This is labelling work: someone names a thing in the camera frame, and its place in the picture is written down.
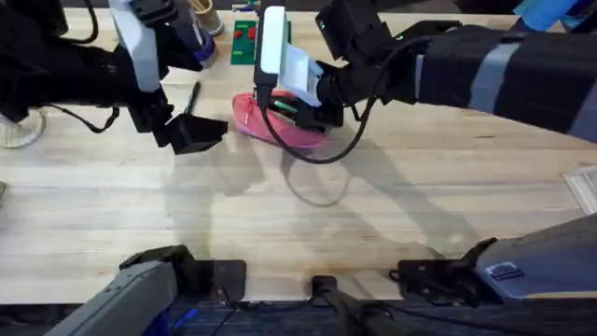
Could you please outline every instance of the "black clamp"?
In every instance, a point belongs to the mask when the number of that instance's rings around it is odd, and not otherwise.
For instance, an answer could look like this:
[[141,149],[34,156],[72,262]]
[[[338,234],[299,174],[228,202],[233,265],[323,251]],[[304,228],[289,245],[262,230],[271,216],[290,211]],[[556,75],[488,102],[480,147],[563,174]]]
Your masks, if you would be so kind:
[[183,295],[199,301],[231,303],[244,297],[246,262],[244,260],[195,260],[185,245],[166,246],[137,253],[123,261],[119,268],[162,261],[171,263],[176,273],[176,284]]
[[478,243],[461,259],[401,260],[390,278],[398,283],[405,299],[424,299],[435,305],[481,303],[501,304],[503,300],[475,274],[479,256],[497,239]]
[[132,0],[135,16],[147,27],[155,27],[178,18],[174,0]]

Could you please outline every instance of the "wooden tabletop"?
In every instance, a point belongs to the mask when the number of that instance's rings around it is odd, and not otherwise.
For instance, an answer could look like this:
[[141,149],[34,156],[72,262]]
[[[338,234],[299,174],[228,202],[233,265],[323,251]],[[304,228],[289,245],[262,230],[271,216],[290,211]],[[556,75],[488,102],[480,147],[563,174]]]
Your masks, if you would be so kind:
[[[98,45],[117,38],[99,10]],[[293,43],[331,61],[314,13],[289,13]],[[234,19],[253,14],[222,12]],[[507,28],[498,16],[383,15],[393,32],[419,20],[462,19]],[[84,36],[86,12],[68,10]],[[200,74],[163,81],[177,111],[195,80],[196,115],[232,120],[231,98],[252,90],[253,68],[229,65],[231,34]],[[100,124],[109,112],[73,106]],[[54,110],[30,147],[0,150],[0,303],[83,302],[128,256],[186,244],[197,259],[244,259],[249,300],[308,295],[315,274],[335,274],[359,298],[396,299],[383,276],[400,259],[457,257],[488,237],[514,237],[581,216],[562,173],[597,164],[597,146],[462,109],[376,105],[366,136],[343,161],[314,166],[233,130],[205,153],[175,157],[138,134],[127,113],[102,135]],[[318,155],[352,138],[348,120]]]

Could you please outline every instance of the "sticker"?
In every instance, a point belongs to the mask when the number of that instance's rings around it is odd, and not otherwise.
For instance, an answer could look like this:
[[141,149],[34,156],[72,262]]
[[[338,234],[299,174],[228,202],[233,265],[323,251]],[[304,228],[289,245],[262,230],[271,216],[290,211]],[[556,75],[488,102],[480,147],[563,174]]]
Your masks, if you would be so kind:
[[507,261],[485,268],[485,272],[496,281],[524,276],[521,269],[513,262]]

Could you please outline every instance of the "black mount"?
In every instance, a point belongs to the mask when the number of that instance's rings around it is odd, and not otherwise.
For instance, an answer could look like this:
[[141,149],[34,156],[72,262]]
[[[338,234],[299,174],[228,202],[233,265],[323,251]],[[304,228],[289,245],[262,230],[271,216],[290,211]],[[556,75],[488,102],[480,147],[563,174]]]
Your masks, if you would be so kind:
[[176,272],[178,290],[200,301],[240,301],[244,297],[244,260],[195,260],[185,245],[167,246],[137,253],[123,261],[124,270],[148,261],[170,262]]
[[400,293],[407,300],[471,307],[482,303],[502,304],[500,296],[475,273],[479,256],[495,242],[495,238],[482,241],[461,259],[401,260],[390,277],[398,282]]

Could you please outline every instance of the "gray tape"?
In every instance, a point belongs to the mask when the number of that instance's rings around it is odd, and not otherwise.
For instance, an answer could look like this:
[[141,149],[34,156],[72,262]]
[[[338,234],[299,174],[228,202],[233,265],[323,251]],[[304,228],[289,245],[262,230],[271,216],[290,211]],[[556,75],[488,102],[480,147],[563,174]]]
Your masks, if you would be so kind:
[[423,55],[417,55],[417,61],[414,68],[414,96],[419,99],[419,92],[421,91],[421,77],[423,76]]
[[507,64],[520,46],[520,43],[502,44],[485,56],[470,88],[469,108],[493,113],[495,101],[504,84]]
[[580,107],[568,134],[597,143],[597,81]]

